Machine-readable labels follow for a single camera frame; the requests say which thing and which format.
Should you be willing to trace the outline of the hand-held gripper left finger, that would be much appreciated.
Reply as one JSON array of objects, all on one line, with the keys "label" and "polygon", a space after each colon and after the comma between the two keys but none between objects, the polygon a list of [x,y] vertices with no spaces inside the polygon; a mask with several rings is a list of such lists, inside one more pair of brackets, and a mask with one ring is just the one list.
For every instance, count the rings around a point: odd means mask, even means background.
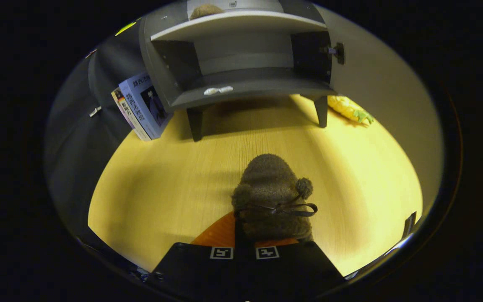
[{"label": "hand-held gripper left finger", "polygon": [[176,242],[147,278],[172,300],[241,300],[247,292],[247,239],[228,213],[191,243]]}]

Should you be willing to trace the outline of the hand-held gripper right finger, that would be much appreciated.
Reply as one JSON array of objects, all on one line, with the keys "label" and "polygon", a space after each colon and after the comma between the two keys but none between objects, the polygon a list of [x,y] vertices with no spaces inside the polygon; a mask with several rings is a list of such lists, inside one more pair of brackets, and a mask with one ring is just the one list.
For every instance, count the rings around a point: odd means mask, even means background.
[{"label": "hand-held gripper right finger", "polygon": [[345,284],[314,241],[257,242],[245,264],[246,300],[315,300]]}]

